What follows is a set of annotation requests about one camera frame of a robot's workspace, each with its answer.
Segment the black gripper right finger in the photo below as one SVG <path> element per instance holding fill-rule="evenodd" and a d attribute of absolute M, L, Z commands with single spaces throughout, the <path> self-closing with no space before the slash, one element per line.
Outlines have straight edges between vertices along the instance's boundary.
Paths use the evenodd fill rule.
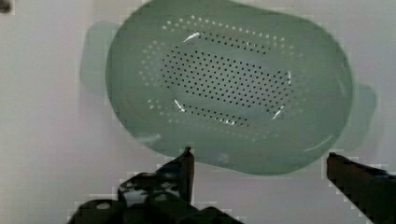
<path fill-rule="evenodd" d="M 326 160 L 327 178 L 374 224 L 395 224 L 395 175 L 334 152 Z"/>

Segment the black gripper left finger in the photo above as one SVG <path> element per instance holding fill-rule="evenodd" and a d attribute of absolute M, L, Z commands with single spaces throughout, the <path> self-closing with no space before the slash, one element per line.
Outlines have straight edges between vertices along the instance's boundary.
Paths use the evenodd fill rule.
<path fill-rule="evenodd" d="M 191 204 L 194 156 L 190 147 L 154 172 L 120 184 L 117 198 L 83 203 L 66 224 L 243 224 L 214 206 Z"/>

